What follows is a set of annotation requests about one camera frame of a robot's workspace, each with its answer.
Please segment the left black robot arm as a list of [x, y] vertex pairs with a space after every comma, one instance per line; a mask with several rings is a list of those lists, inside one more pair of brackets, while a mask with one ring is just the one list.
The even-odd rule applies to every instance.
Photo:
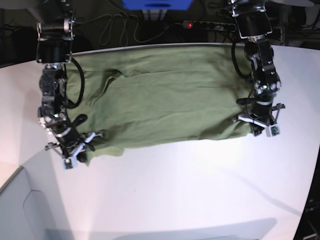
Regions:
[[[254, 136], [263, 131], [270, 138], [280, 134], [277, 123], [279, 113], [285, 105], [273, 104], [282, 83], [274, 65], [274, 51], [267, 38], [272, 27], [267, 16], [263, 0], [230, 0], [230, 14], [235, 20], [238, 40], [231, 46], [231, 58], [237, 74], [251, 85], [246, 98], [237, 99], [236, 103], [243, 106], [243, 112], [236, 115], [233, 122], [250, 124]], [[251, 73], [243, 74], [236, 60], [236, 44], [244, 42], [245, 57], [251, 64]]]

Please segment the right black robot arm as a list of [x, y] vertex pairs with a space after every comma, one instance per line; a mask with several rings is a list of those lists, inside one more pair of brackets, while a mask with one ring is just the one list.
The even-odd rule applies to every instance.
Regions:
[[[38, 122], [56, 142], [49, 142], [45, 150], [55, 151], [66, 170], [74, 169], [78, 163], [86, 163], [87, 150], [94, 151], [91, 141], [102, 136], [100, 132], [80, 134], [77, 127], [87, 115], [79, 114], [70, 120], [68, 110], [80, 105], [85, 90], [85, 76], [80, 64], [72, 57], [74, 40], [74, 15], [69, 0], [46, 0], [36, 7], [38, 43], [36, 62], [43, 64], [39, 79], [42, 93], [41, 105], [37, 110]], [[73, 63], [80, 75], [80, 92], [76, 102], [67, 97], [66, 65]]]

